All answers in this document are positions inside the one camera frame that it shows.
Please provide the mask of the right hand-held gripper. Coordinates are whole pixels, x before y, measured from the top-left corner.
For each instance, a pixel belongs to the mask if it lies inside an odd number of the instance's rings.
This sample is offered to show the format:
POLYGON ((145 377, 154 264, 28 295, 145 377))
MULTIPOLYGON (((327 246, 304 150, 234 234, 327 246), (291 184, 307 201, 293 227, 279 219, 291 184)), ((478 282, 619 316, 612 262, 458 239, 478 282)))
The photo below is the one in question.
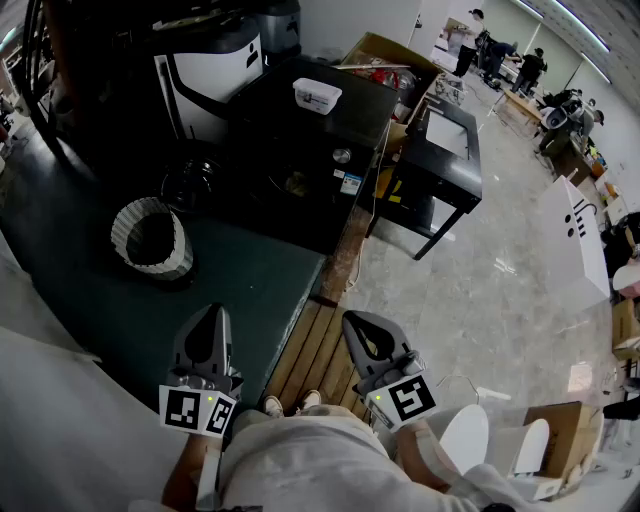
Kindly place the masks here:
POLYGON ((342 330, 351 360, 362 378, 357 393, 390 432, 424 419, 436 407, 431 375, 401 327, 380 315, 350 310, 342 330))

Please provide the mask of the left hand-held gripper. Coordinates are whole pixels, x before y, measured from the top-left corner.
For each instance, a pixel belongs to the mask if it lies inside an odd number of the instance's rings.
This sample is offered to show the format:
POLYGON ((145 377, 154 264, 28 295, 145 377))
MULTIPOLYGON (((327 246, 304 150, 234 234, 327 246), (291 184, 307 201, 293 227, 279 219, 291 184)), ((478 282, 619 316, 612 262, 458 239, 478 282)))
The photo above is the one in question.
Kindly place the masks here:
POLYGON ((240 399, 244 378, 230 365, 231 322, 222 304, 193 314, 175 338, 175 364, 159 387, 163 427, 221 438, 240 399))

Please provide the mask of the white woven laundry basket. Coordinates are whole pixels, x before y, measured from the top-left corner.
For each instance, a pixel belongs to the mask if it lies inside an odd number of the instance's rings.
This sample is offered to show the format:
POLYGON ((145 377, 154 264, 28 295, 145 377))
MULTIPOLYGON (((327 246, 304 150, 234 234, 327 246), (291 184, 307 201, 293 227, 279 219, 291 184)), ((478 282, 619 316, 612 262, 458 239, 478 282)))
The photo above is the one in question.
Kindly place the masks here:
POLYGON ((143 197, 116 215, 110 241, 121 260, 167 287, 186 287, 196 275, 196 258, 177 215, 159 198, 143 197))

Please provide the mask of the pale yellow checked clothes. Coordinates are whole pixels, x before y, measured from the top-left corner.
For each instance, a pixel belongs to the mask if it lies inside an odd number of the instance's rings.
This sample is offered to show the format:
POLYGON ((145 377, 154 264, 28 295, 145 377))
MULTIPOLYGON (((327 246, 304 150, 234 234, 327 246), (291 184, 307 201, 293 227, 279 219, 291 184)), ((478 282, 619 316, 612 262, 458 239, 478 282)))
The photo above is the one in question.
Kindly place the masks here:
POLYGON ((305 198, 313 193, 314 183, 306 174, 295 171, 285 179, 283 187, 285 192, 299 198, 305 198))

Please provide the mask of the black washing machine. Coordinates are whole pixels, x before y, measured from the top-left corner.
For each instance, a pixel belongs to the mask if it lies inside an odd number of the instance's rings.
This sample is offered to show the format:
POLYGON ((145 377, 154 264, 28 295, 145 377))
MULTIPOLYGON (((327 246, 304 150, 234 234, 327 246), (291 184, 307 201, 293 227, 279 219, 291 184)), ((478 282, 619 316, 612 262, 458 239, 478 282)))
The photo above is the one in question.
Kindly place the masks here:
POLYGON ((396 105, 395 90, 313 62, 289 59, 257 78, 229 102, 230 177, 247 195, 251 224, 266 234, 330 255, 365 187, 396 105), (340 88, 326 116, 300 108, 292 84, 308 78, 340 88), (347 164, 332 153, 349 149, 347 164), (309 197, 284 191, 292 172, 313 180, 309 197), (342 194, 345 173, 361 176, 356 196, 342 194))

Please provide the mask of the person's left forearm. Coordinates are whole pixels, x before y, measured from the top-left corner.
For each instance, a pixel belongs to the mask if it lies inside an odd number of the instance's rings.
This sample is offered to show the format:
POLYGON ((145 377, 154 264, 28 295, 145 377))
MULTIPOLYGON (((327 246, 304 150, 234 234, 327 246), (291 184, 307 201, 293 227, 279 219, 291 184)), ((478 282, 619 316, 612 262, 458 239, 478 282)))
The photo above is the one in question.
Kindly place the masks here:
POLYGON ((198 486, 192 476, 201 472, 205 456, 221 447, 221 439, 190 434, 164 486, 161 503, 176 512, 196 512, 198 486))

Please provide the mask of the person's right forearm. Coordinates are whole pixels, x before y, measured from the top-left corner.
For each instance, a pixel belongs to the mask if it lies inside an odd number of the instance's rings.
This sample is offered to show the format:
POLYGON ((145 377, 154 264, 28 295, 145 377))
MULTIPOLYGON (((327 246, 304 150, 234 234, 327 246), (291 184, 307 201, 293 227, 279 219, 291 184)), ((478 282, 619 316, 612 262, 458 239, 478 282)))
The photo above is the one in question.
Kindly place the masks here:
POLYGON ((419 420, 398 430, 396 443, 403 470, 412 481, 446 493, 460 477, 456 465, 426 420, 419 420))

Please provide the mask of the yellow and black item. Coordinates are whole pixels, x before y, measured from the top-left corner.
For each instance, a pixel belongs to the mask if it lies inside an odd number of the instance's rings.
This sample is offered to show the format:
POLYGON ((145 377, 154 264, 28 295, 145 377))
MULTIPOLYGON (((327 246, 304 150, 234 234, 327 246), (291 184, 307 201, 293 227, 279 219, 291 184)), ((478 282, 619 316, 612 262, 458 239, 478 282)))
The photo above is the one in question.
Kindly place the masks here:
MULTIPOLYGON (((386 192, 386 190, 389 188, 389 185, 394 176, 394 173, 395 173, 394 166, 385 167, 380 171, 377 179, 377 186, 376 186, 377 199, 381 199, 384 193, 386 192)), ((399 179, 397 183, 394 185, 393 191, 390 197, 388 198, 390 202, 397 203, 397 204, 401 203, 400 191, 401 191, 402 184, 403 184, 402 180, 399 179)))

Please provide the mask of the black side table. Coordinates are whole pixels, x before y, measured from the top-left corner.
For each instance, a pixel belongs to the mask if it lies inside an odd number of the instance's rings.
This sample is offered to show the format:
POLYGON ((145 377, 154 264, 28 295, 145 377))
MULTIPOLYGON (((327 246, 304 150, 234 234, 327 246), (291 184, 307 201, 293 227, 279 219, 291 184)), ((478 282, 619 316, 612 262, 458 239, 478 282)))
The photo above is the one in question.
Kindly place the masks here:
POLYGON ((384 218, 427 239, 413 256, 421 260, 482 200, 475 117, 427 94, 406 129, 389 184, 376 201, 367 230, 384 218))

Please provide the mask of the brown cardboard box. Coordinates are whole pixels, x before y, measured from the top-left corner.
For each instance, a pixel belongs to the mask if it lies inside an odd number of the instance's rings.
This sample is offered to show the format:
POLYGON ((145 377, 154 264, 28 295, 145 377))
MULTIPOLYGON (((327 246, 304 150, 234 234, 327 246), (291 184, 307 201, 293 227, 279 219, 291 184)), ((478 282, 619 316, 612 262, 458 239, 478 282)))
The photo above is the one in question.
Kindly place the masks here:
POLYGON ((632 299, 612 309, 612 353, 620 361, 640 360, 640 320, 632 299))
POLYGON ((603 421, 599 409, 579 401, 530 407, 519 425, 493 431, 487 461, 525 500, 555 499, 578 485, 589 471, 601 440, 603 421), (541 468, 534 474, 515 475, 513 465, 522 442, 521 428, 536 419, 545 419, 550 427, 541 468))

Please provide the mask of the white box with black marks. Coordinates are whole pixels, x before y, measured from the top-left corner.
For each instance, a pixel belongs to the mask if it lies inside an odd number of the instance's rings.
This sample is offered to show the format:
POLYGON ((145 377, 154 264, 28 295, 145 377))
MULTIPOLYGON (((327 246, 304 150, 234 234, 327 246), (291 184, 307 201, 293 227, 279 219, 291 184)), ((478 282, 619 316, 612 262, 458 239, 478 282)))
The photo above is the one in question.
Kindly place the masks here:
POLYGON ((596 205, 560 176, 539 197, 538 207, 548 292, 570 313, 607 301, 596 205))

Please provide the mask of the white plastic lidded box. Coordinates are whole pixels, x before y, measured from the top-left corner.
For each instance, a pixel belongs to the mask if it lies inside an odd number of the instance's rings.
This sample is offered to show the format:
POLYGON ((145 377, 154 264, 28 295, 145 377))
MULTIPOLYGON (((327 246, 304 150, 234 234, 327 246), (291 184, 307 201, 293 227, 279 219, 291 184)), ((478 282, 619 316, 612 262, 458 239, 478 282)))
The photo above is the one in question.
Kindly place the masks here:
POLYGON ((342 95, 340 88, 308 78, 299 78, 292 84, 296 104, 303 109, 328 115, 342 95))

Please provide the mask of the white and grey appliance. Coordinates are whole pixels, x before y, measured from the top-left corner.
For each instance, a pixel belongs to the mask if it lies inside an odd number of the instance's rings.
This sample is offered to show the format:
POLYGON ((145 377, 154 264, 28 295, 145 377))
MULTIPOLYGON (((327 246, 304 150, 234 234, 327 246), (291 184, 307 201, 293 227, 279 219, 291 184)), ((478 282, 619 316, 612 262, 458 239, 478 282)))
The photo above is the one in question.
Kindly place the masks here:
POLYGON ((228 131, 228 102, 263 71, 257 22, 238 16, 157 24, 153 53, 176 136, 221 143, 228 131))

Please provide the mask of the wooden workbench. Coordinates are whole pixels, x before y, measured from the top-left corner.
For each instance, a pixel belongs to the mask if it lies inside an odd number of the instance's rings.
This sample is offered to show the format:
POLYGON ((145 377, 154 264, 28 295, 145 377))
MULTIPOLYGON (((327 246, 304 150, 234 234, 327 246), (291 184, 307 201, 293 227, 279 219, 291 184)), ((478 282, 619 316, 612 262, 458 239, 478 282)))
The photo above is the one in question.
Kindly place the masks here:
POLYGON ((543 116, 537 106, 529 100, 521 98, 517 93, 513 93, 510 89, 503 91, 503 97, 506 104, 513 105, 519 112, 524 114, 530 121, 541 123, 543 116))

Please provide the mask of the ceiling light strip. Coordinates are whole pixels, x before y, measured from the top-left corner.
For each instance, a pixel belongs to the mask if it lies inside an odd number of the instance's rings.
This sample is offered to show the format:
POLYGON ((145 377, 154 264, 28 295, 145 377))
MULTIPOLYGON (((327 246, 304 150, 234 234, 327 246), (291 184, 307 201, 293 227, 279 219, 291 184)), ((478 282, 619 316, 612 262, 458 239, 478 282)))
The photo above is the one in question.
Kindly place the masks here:
POLYGON ((583 31, 585 31, 591 40, 596 43, 596 45, 601 48, 604 52, 610 53, 611 49, 609 45, 605 42, 605 40, 597 34, 596 31, 591 29, 588 25, 586 25, 581 18, 579 18, 571 9, 569 9, 561 0, 549 0, 555 7, 560 9, 564 14, 566 14, 569 19, 576 23, 583 31))

